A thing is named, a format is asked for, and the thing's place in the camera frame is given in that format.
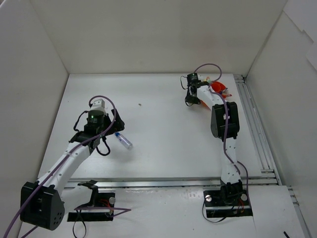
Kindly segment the clear blue glue bottle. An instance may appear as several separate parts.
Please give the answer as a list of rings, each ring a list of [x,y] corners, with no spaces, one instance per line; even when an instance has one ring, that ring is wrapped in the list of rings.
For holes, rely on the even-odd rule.
[[[133,144],[121,133],[116,132],[114,135],[127,150],[131,150],[133,148]]]

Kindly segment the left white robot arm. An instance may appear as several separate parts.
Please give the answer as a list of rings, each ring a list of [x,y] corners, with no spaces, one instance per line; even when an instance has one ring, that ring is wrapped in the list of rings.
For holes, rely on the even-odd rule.
[[[99,195],[95,181],[81,182],[68,192],[64,188],[79,166],[98,149],[100,142],[124,130],[125,124],[117,109],[111,112],[112,119],[104,107],[91,107],[83,131],[70,139],[65,152],[47,174],[23,185],[18,213],[21,221],[53,231],[66,213],[83,206],[97,206]]]

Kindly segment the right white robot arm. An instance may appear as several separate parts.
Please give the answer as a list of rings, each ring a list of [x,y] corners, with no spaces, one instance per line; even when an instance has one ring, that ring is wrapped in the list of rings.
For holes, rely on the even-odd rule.
[[[190,107],[204,103],[211,110],[211,133],[223,146],[219,198],[222,203],[232,206],[243,190],[235,152],[240,130],[237,104],[227,101],[212,83],[202,81],[197,73],[190,73],[185,78],[185,104]]]

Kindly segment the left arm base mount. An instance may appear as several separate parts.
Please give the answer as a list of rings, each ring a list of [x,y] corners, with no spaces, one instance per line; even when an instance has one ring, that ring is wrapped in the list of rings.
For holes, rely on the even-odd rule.
[[[114,192],[102,192],[98,194],[98,197],[94,205],[90,207],[114,207],[115,205],[115,193]],[[67,215],[67,222],[84,221],[84,222],[108,222],[113,221],[113,210],[97,209],[97,210],[82,210],[81,216],[78,217],[77,212],[71,212]]]

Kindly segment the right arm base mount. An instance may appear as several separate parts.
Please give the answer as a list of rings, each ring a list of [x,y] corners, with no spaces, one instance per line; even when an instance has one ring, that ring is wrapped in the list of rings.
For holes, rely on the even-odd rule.
[[[204,190],[203,215],[211,219],[214,223],[226,218],[251,217],[253,211],[246,190],[242,190],[239,195],[222,199],[220,190]]]

